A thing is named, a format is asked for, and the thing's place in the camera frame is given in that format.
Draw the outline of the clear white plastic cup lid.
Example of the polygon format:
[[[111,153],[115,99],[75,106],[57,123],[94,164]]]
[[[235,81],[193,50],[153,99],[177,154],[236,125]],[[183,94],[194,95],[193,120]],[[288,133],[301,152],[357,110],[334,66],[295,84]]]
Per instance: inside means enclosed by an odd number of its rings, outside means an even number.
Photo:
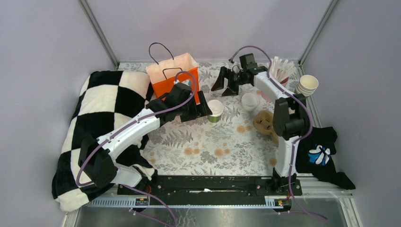
[[[224,111],[224,105],[221,101],[213,99],[207,102],[209,109],[212,111],[210,116],[219,117]]]

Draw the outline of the bundle of white wrapped straws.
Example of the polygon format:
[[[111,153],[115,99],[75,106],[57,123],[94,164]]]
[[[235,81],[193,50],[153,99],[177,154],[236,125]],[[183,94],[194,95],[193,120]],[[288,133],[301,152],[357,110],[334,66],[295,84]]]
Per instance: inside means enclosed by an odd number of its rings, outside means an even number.
[[[278,82],[284,82],[296,73],[295,64],[288,59],[281,59],[275,56],[270,66],[270,74]]]

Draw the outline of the stack of white plastic lids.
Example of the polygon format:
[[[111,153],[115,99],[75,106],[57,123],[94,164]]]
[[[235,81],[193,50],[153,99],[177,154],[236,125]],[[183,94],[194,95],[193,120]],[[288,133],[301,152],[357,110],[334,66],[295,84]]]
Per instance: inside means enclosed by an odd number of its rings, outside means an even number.
[[[245,93],[241,97],[241,107],[246,111],[253,111],[259,105],[259,98],[253,93]]]

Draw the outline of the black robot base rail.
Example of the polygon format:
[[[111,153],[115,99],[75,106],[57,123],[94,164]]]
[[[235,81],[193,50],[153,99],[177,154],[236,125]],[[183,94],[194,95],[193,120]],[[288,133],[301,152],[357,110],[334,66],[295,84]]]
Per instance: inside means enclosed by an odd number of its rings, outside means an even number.
[[[287,180],[275,183],[257,176],[160,175],[139,188],[169,206],[272,207],[277,202],[269,199],[290,198]]]

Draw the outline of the orange paper gift bag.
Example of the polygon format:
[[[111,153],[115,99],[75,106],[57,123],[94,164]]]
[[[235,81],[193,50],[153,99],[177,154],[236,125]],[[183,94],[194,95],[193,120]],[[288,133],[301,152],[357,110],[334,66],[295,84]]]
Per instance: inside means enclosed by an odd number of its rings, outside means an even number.
[[[187,71],[194,77],[192,88],[197,85],[196,91],[200,90],[198,63],[189,53],[171,56],[170,59],[155,62],[147,66],[146,73],[149,75],[151,85],[156,97],[170,92],[174,85],[175,76],[180,71]]]

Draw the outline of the floral patterned table mat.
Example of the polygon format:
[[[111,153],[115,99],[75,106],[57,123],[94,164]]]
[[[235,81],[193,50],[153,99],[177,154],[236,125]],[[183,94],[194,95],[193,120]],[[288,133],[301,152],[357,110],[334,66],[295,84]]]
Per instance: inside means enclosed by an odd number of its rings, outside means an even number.
[[[270,176],[279,148],[270,136],[256,130],[253,119],[261,110],[273,111],[274,103],[266,102],[261,91],[249,84],[241,86],[237,96],[223,97],[221,91],[211,91],[222,66],[222,62],[202,62],[198,67],[205,98],[219,100],[224,105],[220,121],[211,123],[207,117],[201,117],[181,122],[176,118],[150,132],[142,150],[125,151],[118,162],[130,165],[143,160],[160,175]],[[241,107],[245,93],[259,98],[255,110]]]

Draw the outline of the black t-shirt with logo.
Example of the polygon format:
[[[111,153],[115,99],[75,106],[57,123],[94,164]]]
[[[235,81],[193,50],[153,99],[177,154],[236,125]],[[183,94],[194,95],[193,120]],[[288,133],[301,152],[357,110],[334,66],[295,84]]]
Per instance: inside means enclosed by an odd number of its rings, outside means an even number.
[[[335,142],[338,138],[333,127],[316,128],[299,142],[296,154],[296,171],[312,174],[322,182],[334,184],[345,190],[356,186],[344,172],[336,171],[332,156],[337,153]]]

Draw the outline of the brown cardboard cup carrier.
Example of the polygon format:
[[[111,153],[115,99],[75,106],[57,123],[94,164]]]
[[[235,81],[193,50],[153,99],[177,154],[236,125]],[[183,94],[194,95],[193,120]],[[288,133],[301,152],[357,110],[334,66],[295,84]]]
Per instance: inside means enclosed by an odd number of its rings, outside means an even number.
[[[279,146],[279,137],[273,127],[273,113],[268,110],[261,110],[253,119],[253,126],[256,130],[263,134],[270,136],[273,143]]]

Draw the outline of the stack of green paper cups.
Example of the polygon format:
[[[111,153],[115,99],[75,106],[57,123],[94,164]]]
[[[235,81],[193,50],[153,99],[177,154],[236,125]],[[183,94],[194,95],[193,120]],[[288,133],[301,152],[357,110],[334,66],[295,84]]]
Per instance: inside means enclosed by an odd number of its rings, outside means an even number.
[[[311,96],[318,88],[319,81],[312,75],[303,75],[296,86],[295,93],[302,94],[305,97]]]

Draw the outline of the green paper coffee cup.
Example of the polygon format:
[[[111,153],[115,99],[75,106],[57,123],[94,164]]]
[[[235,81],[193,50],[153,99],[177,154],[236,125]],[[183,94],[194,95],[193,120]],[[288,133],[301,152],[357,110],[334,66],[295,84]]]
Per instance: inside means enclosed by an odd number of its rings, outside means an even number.
[[[218,121],[220,121],[220,119],[221,119],[221,116],[219,116],[219,117],[212,117],[212,116],[208,116],[208,120],[211,122],[211,123],[217,123]]]

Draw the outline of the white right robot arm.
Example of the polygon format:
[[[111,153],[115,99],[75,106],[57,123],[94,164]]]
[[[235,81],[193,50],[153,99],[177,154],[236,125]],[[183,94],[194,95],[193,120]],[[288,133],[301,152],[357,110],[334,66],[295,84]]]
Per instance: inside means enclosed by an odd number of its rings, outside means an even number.
[[[295,182],[296,152],[300,140],[312,131],[306,97],[281,85],[270,68],[258,66],[252,53],[240,56],[240,69],[221,67],[212,91],[223,89],[222,96],[236,96],[240,85],[251,84],[274,101],[272,126],[279,139],[279,156],[273,169],[271,188],[283,195]]]

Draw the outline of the black white checkered blanket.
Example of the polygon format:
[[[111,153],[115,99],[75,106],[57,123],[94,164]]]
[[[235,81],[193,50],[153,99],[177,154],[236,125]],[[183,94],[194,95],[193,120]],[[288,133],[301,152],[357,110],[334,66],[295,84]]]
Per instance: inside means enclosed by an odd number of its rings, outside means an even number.
[[[150,101],[153,89],[148,74],[140,71],[95,71],[85,81],[61,148],[52,179],[52,196],[64,212],[79,209],[112,185],[99,188],[79,172],[82,140],[98,138],[136,116]]]

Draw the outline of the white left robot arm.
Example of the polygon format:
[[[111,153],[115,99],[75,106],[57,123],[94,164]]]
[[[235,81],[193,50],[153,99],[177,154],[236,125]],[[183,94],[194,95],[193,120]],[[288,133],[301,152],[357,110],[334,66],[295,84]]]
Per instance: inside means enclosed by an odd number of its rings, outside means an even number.
[[[96,139],[83,139],[79,154],[76,183],[78,186],[94,184],[105,187],[111,183],[127,185],[135,194],[142,194],[147,182],[144,171],[116,162],[117,157],[132,143],[149,132],[162,127],[179,116],[182,122],[211,115],[202,91],[192,91],[181,82],[170,92],[150,101],[135,117],[120,128]]]

